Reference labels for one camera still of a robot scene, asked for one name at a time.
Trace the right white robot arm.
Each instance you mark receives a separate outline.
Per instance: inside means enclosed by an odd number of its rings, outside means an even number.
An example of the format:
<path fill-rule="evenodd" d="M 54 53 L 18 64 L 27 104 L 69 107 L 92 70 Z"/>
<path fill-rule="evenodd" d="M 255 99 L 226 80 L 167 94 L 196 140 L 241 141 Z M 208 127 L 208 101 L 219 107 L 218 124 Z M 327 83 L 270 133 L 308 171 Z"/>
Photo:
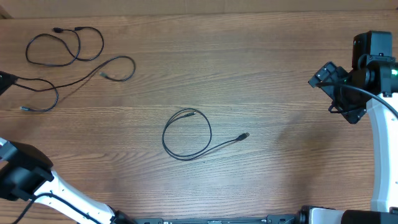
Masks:
<path fill-rule="evenodd" d="M 370 30 L 353 39 L 352 69 L 328 62 L 309 79 L 331 98 L 329 112 L 356 124 L 367 114 L 374 149 L 374 187 L 364 210 L 304 206 L 287 223 L 397 223 L 397 60 L 392 34 Z"/>

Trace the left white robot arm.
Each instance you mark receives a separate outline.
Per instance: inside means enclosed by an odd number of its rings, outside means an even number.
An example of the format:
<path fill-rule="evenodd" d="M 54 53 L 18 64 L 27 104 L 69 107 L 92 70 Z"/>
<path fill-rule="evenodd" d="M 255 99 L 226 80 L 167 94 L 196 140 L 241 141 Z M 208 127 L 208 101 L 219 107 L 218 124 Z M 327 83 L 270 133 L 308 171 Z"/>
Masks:
<path fill-rule="evenodd" d="M 51 207 L 77 223 L 134 223 L 121 211 L 89 198 L 53 170 L 52 161 L 36 147 L 1 139 L 1 198 L 28 201 L 19 223 L 34 203 Z"/>

